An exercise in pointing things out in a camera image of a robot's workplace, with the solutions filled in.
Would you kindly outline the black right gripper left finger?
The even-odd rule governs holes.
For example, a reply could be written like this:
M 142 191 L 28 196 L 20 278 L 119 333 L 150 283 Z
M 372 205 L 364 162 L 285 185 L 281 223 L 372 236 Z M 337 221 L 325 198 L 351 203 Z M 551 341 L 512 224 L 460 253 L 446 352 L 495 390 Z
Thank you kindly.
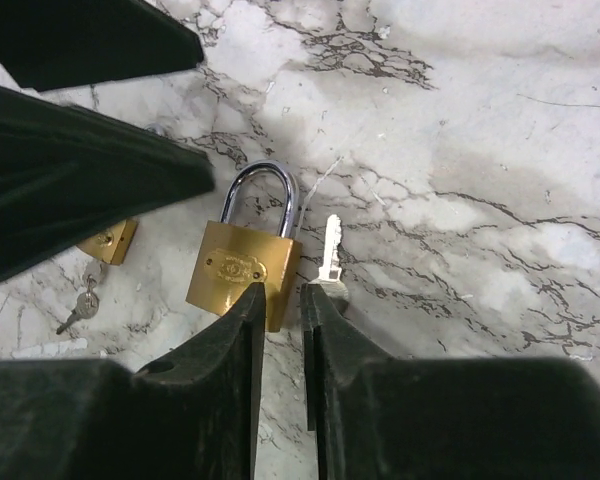
M 0 479 L 250 479 L 266 299 L 255 283 L 137 372 L 109 359 L 0 361 Z

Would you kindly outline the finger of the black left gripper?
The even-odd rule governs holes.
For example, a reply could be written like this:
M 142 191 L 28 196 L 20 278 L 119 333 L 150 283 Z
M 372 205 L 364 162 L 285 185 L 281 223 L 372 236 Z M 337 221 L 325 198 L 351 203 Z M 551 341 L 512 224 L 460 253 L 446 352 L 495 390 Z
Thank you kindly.
M 122 220 L 214 188 L 202 151 L 0 86 L 0 282 Z
M 145 1 L 0 1 L 0 64 L 24 88 L 170 74 L 202 60 L 198 35 Z

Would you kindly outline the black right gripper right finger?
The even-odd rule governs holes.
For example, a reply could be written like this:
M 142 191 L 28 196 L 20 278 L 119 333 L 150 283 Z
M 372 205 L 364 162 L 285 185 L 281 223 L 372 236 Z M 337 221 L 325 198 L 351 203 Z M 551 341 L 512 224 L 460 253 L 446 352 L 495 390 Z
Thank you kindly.
M 556 358 L 399 359 L 300 294 L 322 479 L 600 479 L 600 387 Z

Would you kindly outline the small brass padlock long shackle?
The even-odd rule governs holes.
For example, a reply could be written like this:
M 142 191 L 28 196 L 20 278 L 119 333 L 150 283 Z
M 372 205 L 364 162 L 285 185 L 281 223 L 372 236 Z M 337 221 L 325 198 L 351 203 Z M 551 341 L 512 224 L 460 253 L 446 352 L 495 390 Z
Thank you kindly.
M 137 220 L 126 219 L 80 242 L 77 248 L 103 263 L 119 266 L 124 262 L 137 227 Z

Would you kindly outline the silver key of medium padlock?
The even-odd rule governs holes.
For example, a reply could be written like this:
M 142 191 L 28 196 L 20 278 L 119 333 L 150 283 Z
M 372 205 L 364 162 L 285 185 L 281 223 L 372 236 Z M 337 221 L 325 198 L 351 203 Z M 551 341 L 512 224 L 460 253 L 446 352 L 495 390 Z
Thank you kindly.
M 314 283 L 322 287 L 338 312 L 343 314 L 349 306 L 349 292 L 341 279 L 342 268 L 338 254 L 341 240 L 341 219 L 337 214 L 331 214 L 325 226 L 322 265 Z

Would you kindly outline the medium brass padlock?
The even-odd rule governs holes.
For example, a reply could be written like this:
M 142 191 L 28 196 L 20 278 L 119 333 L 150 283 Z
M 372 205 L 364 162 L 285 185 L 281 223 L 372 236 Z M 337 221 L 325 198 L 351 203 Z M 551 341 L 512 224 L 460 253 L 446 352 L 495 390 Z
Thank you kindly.
M 231 222 L 241 186 L 262 174 L 276 177 L 285 193 L 275 234 Z M 220 218 L 207 222 L 186 302 L 222 316 L 252 283 L 261 283 L 266 296 L 265 328 L 280 331 L 302 253 L 302 244 L 293 238 L 298 204 L 297 182 L 286 166 L 261 160 L 240 170 L 226 193 Z

